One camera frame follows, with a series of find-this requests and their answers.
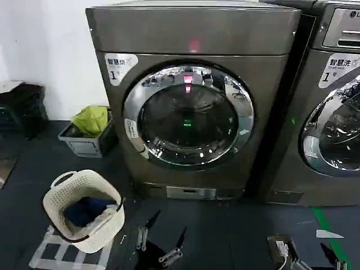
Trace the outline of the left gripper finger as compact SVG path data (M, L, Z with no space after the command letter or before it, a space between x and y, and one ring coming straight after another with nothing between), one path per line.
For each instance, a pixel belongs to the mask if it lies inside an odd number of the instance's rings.
M137 243L136 249L137 250L146 250L146 242L147 237L149 234L149 230L155 224L158 216L160 215L161 211L158 210L147 222L144 226L140 226L138 228L138 236L137 236Z
M185 234L187 231L187 227L185 227L175 245L171 251L165 253L163 256L158 258L159 263L175 263L177 260L183 257L182 247L185 240Z

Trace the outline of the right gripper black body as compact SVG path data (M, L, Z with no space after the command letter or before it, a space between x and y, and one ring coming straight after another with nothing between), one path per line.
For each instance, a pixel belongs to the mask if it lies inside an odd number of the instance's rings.
M296 250L296 246L291 238L287 239L287 248L288 248L288 260L292 263L299 261L299 256Z

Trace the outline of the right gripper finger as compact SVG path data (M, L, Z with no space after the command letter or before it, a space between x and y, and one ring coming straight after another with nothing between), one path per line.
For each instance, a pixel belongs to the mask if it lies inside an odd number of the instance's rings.
M347 263L345 261L341 261L330 247L328 247L324 243L320 243L320 245L325 254L325 257L329 260L330 264L335 270L348 269Z
M307 265L306 262L298 258L292 260L292 270L310 270L310 266Z

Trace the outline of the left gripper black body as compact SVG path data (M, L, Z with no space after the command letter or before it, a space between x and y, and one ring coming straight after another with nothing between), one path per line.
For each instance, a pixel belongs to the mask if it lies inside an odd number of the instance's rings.
M165 256L169 251L164 251L150 240L146 241L146 250L142 251L142 269L169 269L159 262L159 258Z

